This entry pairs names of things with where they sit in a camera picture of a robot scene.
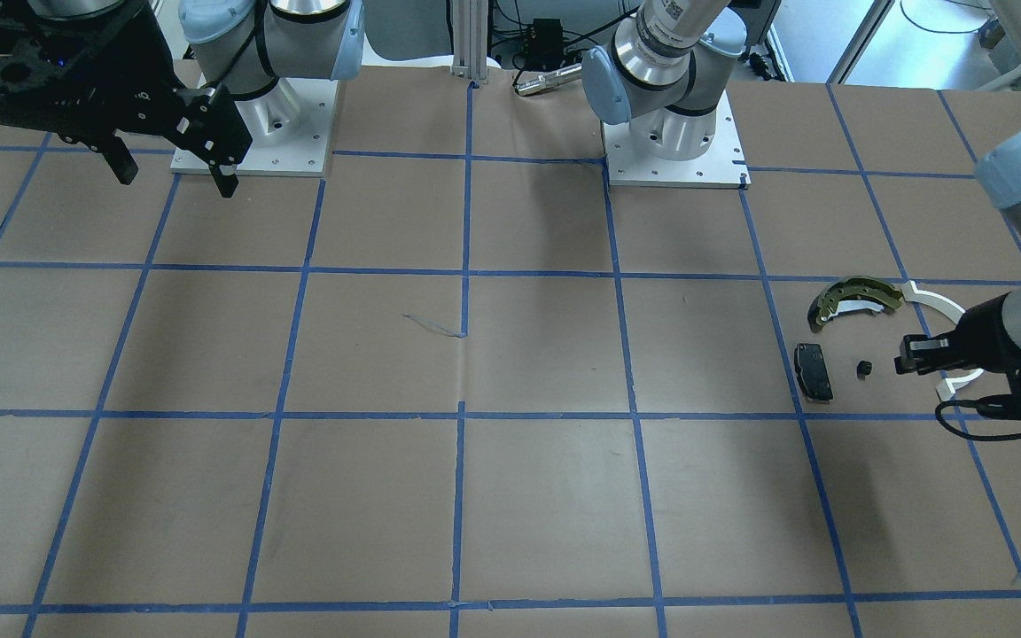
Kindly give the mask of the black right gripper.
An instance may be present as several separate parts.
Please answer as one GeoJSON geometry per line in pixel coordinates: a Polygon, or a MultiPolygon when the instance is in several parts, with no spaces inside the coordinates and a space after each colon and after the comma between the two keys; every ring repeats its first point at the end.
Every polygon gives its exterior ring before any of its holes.
{"type": "Polygon", "coordinates": [[[253,138],[223,83],[186,89],[147,1],[0,4],[0,125],[101,151],[121,185],[139,166],[121,132],[193,153],[223,198],[253,138]]]}

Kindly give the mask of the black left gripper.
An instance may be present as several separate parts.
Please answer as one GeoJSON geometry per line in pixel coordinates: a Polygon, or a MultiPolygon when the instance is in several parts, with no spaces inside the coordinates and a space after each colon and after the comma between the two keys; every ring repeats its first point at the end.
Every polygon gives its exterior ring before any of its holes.
{"type": "Polygon", "coordinates": [[[1005,373],[1020,367],[1021,355],[1003,323],[1003,304],[1007,299],[1004,293],[968,308],[951,331],[936,338],[924,334],[905,335],[895,358],[897,375],[925,375],[953,369],[1005,373]],[[944,345],[932,350],[935,342],[944,345]]]}

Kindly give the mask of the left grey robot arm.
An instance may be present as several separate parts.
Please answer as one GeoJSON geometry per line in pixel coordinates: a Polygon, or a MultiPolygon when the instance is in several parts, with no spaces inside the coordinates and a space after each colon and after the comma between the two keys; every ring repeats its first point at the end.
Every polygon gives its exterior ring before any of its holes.
{"type": "MultiPolygon", "coordinates": [[[[724,1],[644,1],[624,17],[607,47],[585,54],[585,97],[600,121],[621,125],[667,110],[680,118],[713,112],[745,45],[741,20],[724,1]]],[[[995,1],[998,20],[1021,58],[1021,1],[995,1]]],[[[986,153],[975,176],[993,207],[1021,235],[1021,132],[986,153]]],[[[908,335],[900,373],[949,369],[1021,370],[1021,288],[969,308],[953,330],[908,335]]]]}

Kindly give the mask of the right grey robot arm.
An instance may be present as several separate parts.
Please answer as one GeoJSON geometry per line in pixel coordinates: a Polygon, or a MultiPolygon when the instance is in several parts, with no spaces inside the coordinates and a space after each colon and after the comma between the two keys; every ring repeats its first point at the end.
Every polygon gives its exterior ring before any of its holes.
{"type": "Polygon", "coordinates": [[[124,134],[162,138],[230,198],[252,149],[304,127],[291,80],[360,72],[360,1],[183,1],[178,18],[204,76],[197,88],[175,73],[146,1],[4,1],[0,125],[85,146],[121,184],[138,173],[124,134]]]}

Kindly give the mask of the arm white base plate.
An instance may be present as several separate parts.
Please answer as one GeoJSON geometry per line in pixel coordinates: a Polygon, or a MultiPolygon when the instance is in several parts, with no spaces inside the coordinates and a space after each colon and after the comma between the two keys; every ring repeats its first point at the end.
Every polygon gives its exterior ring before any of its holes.
{"type": "Polygon", "coordinates": [[[742,189],[752,183],[727,92],[698,117],[669,112],[601,125],[609,184],[742,189]]]}
{"type": "Polygon", "coordinates": [[[280,78],[271,91],[236,101],[253,139],[238,176],[324,177],[340,82],[280,78]]]}

